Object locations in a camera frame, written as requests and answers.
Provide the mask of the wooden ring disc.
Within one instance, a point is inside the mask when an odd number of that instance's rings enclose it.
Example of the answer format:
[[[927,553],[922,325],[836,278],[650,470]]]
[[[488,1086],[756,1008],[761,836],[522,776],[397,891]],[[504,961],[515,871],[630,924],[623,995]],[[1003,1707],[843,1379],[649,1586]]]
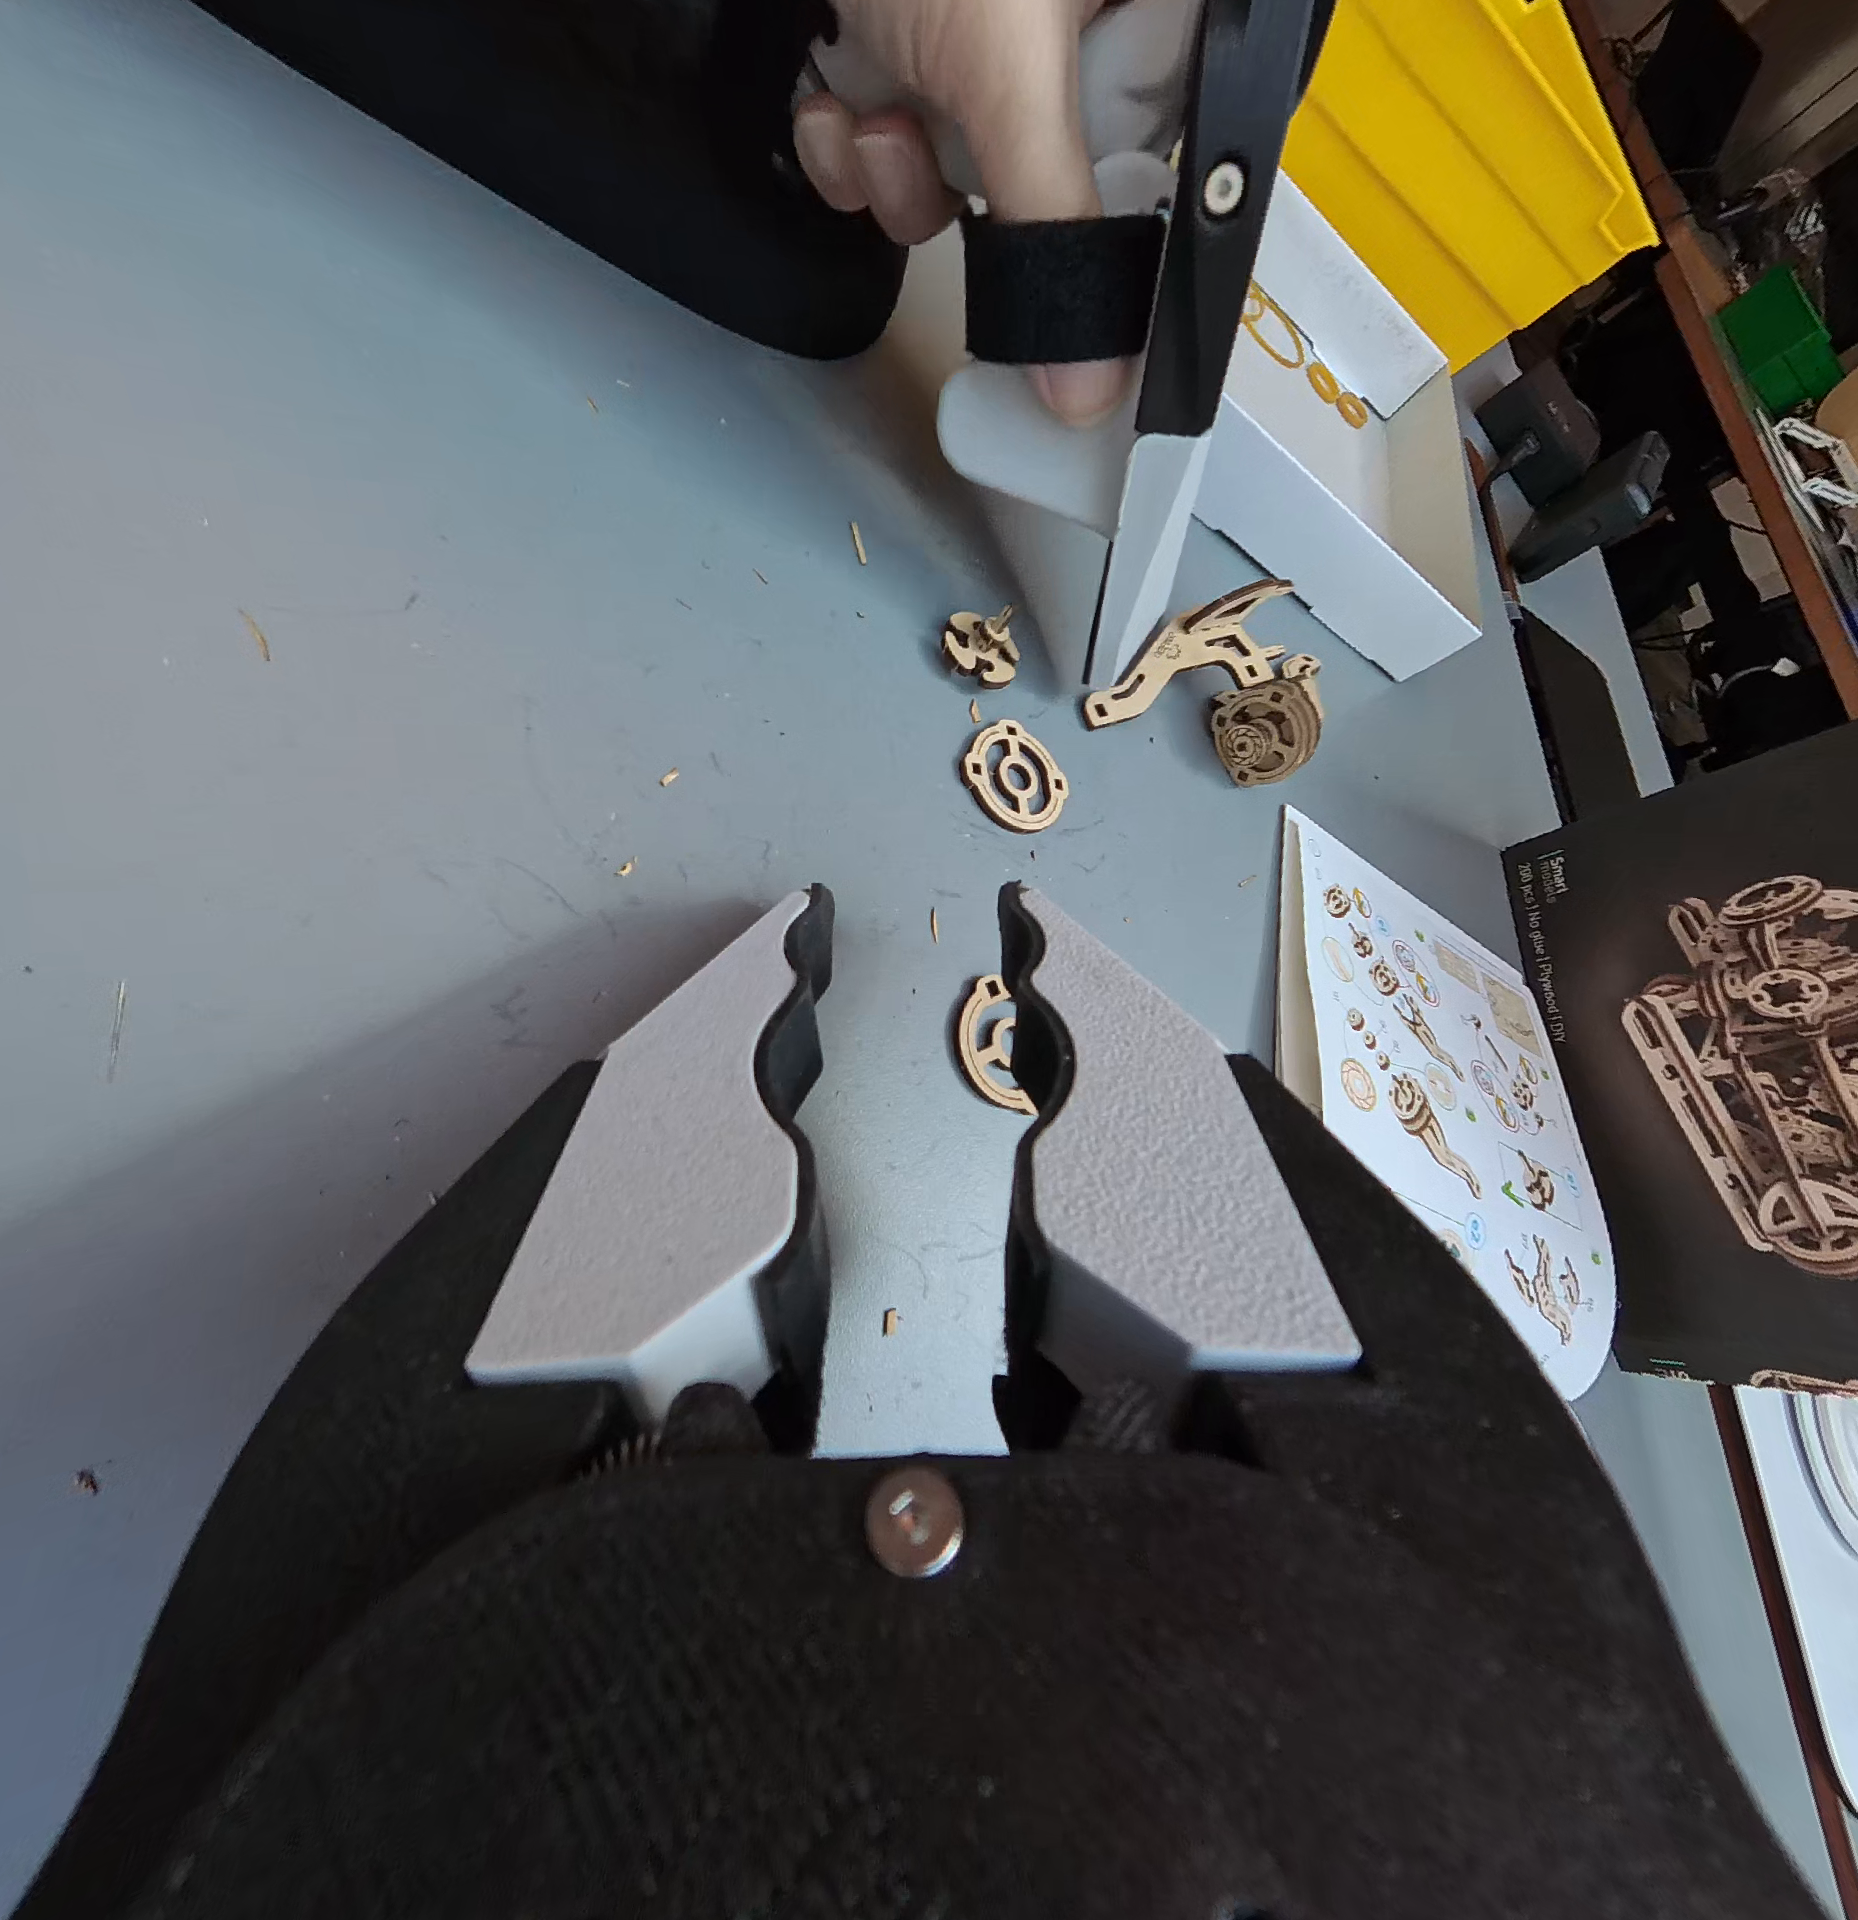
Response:
[[[999,829],[1037,833],[1060,817],[1067,784],[1051,751],[1010,717],[973,733],[959,778]]]
[[[1014,1069],[1017,1008],[1002,975],[973,979],[957,1016],[959,1070],[987,1104],[1020,1118],[1035,1118],[1035,1099]]]

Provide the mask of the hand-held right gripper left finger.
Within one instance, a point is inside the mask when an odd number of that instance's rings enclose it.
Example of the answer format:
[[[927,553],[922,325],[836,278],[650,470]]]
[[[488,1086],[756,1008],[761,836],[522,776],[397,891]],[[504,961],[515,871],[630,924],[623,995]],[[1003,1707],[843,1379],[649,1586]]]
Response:
[[[812,1450],[828,1256],[797,1115],[832,923],[827,886],[790,892],[608,1045],[467,1354],[474,1385],[610,1384],[659,1429],[714,1384]]]

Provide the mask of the round wooden hub assembly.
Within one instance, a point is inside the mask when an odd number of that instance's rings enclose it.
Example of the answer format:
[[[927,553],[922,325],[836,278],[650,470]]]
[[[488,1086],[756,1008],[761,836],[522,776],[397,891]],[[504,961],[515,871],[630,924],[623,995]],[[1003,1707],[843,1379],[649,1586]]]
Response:
[[[1212,744],[1236,787],[1272,786],[1309,762],[1325,728],[1319,674],[1321,660],[1301,655],[1280,662],[1270,683],[1214,696]]]

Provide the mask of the green plastic box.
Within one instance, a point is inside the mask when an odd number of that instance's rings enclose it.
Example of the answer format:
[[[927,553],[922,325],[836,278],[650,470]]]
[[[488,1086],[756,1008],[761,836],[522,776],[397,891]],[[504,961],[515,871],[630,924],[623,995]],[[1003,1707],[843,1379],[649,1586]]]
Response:
[[[1774,419],[1818,406],[1845,378],[1828,325],[1788,266],[1727,303],[1716,327],[1759,406]]]

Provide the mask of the open instruction booklet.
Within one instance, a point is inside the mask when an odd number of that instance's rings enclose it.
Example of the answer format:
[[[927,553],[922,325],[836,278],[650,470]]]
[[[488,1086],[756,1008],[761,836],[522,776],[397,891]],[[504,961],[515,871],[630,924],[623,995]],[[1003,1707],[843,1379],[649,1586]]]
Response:
[[[1291,805],[1276,1070],[1577,1403],[1611,1354],[1616,1260],[1538,1007],[1517,968]]]

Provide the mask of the black flat case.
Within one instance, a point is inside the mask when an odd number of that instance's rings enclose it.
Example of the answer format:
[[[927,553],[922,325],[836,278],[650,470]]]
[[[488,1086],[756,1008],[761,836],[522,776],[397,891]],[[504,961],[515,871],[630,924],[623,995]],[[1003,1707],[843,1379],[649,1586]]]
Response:
[[[1513,618],[1513,643],[1562,824],[1668,790],[1660,744],[1647,755],[1647,772],[1640,772],[1613,688],[1597,662],[1528,611]]]

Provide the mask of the black product box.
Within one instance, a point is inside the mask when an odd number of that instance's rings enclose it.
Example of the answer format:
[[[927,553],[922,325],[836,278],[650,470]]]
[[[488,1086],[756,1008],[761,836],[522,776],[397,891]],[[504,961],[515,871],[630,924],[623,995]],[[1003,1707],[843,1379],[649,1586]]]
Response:
[[[1502,853],[1628,1373],[1858,1399],[1858,719]]]

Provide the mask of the black quilted cushion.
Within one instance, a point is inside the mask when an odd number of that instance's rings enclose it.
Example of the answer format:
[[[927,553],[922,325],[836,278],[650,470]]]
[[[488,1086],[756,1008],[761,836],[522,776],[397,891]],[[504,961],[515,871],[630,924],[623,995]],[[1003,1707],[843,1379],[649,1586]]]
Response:
[[[886,330],[904,248],[792,147],[824,3],[204,3],[312,84],[760,346]]]

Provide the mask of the brown wooden shelf board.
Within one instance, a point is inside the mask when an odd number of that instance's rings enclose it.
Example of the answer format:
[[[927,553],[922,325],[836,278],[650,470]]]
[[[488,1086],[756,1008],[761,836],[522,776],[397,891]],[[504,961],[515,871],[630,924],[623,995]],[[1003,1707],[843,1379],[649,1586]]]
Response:
[[[1835,694],[1840,699],[1845,716],[1858,717],[1858,644],[1847,604],[1828,576],[1828,564],[1823,562],[1826,541],[1811,533],[1802,520],[1772,460],[1741,371],[1723,352],[1716,318],[1731,300],[1731,288],[1705,247],[1705,235],[1688,211],[1682,187],[1660,162],[1660,155],[1632,105],[1628,84],[1599,32],[1593,6],[1589,3],[1565,3],[1562,8],[1585,55],[1593,81],[1604,95],[1616,139],[1628,155],[1628,168],[1642,188],[1644,204],[1660,232],[1660,256],[1655,261],[1660,297],[1682,335],[1687,355],[1723,430],[1736,473],[1797,602],[1818,655],[1828,668]]]

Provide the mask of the dark grey device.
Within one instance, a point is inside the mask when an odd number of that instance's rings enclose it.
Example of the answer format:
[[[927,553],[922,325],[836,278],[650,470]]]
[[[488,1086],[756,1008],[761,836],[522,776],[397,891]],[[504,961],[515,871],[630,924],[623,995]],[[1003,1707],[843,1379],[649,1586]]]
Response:
[[[1538,508],[1509,548],[1520,584],[1537,582],[1571,558],[1608,548],[1655,511],[1669,460],[1666,434],[1646,430]]]

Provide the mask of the person's left hand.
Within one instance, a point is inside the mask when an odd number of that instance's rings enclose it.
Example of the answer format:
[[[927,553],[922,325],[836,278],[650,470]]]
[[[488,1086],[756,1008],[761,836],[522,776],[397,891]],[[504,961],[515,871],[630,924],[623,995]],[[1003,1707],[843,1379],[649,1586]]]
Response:
[[[1143,350],[1199,4],[832,4],[792,107],[807,184],[912,248],[961,224],[967,346],[1099,419]]]

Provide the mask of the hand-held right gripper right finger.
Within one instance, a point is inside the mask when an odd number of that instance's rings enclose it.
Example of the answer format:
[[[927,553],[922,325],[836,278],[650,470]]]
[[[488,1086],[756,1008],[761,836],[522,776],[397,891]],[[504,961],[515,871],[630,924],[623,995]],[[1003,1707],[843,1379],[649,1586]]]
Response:
[[[1010,1452],[1104,1396],[1173,1421],[1199,1376],[1350,1373],[1362,1342],[1224,1048],[1056,899],[997,897],[1013,1073]]]

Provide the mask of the wooden arm part with logo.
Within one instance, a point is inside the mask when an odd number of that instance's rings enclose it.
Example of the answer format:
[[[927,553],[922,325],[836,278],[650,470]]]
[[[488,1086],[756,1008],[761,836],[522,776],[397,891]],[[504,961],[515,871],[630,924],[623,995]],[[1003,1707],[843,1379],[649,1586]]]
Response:
[[[1084,728],[1104,731],[1138,717],[1175,676],[1193,671],[1220,668],[1235,690],[1270,683],[1277,674],[1285,646],[1256,643],[1250,633],[1197,641],[1182,624],[1183,615],[1165,624],[1118,683],[1082,699]]]

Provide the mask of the white cardboard box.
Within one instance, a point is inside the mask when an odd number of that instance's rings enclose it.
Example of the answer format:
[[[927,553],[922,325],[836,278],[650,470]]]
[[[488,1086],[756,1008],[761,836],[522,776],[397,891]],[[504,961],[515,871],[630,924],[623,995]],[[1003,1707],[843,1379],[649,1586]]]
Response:
[[[1251,281],[1301,325],[1317,363],[1277,366],[1239,319],[1193,511],[1406,681],[1482,633],[1448,365],[1286,173]]]

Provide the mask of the black box device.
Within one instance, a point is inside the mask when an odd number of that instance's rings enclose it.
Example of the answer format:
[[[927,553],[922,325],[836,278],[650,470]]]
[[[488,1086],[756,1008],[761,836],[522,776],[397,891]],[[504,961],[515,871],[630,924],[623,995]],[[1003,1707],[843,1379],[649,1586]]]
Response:
[[[1535,509],[1569,492],[1601,447],[1599,422],[1554,360],[1489,395],[1477,406],[1477,422],[1497,455],[1493,473],[1512,475]]]

